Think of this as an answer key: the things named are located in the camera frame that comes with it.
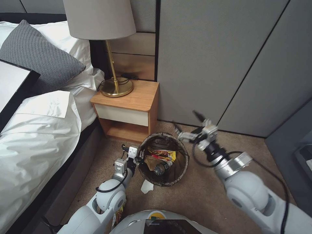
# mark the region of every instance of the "wall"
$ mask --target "wall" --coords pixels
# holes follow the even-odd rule
[[[199,125],[195,109],[216,124],[285,4],[162,0],[159,119]]]
[[[268,136],[312,91],[312,1],[291,0],[219,127]]]
[[[156,0],[130,2],[138,33],[111,40],[116,74],[155,80]],[[63,0],[1,0],[0,12],[65,14],[65,9]]]

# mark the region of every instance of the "white drawer front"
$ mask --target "white drawer front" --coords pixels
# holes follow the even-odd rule
[[[124,123],[149,125],[149,114],[137,110],[128,110],[94,104],[97,114],[102,119],[116,120]]]

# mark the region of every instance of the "bed frame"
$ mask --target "bed frame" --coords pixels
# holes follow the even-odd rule
[[[0,21],[19,23],[23,19],[29,24],[45,24],[64,21],[66,15],[0,13]],[[105,79],[110,78],[105,43],[90,41],[90,53],[93,67],[104,71]],[[89,171],[102,135],[97,119],[82,131],[74,152],[15,221],[7,234],[50,233],[48,227],[41,222],[42,216],[46,217],[52,225],[60,224]]]

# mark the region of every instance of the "pillow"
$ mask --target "pillow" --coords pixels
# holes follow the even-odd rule
[[[6,38],[0,59],[38,72],[41,76],[33,87],[37,93],[55,91],[85,69],[85,65],[49,43],[26,20]]]
[[[0,22],[0,48],[4,40],[10,32],[16,28],[18,24],[2,21]],[[88,40],[77,39],[70,35],[67,21],[47,23],[47,24],[31,24],[37,29],[51,44],[57,48],[64,50],[74,58],[78,59],[86,66],[86,69],[71,79],[66,88],[86,87],[96,90],[94,83],[93,66],[91,64],[90,43]]]

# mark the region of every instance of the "carpet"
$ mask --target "carpet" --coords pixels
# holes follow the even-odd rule
[[[195,129],[183,125],[181,128],[188,132]],[[175,135],[171,123],[160,121],[157,122],[156,132],[168,132]],[[239,150],[249,153],[282,178],[264,143],[264,139],[219,131],[217,142],[227,151]],[[135,143],[112,138],[101,140],[92,166],[64,216],[63,223],[92,198],[96,192],[95,187],[112,177],[114,173],[113,163],[121,157],[123,152],[121,144],[138,146]],[[144,179],[139,170],[136,170],[126,190],[127,204],[124,215],[127,216],[147,209],[160,209],[182,214],[219,234],[261,233],[260,228],[228,200],[223,184],[215,175],[214,170],[196,164],[191,156],[192,145],[185,143],[185,147],[190,155],[188,170],[181,181],[172,187],[154,186],[153,191],[143,194],[140,189]],[[205,159],[205,155],[199,150],[196,151],[196,155]],[[281,184],[257,164],[252,162],[245,170],[258,175],[268,188],[284,198]],[[107,233],[109,233],[110,228],[111,224],[107,226]]]

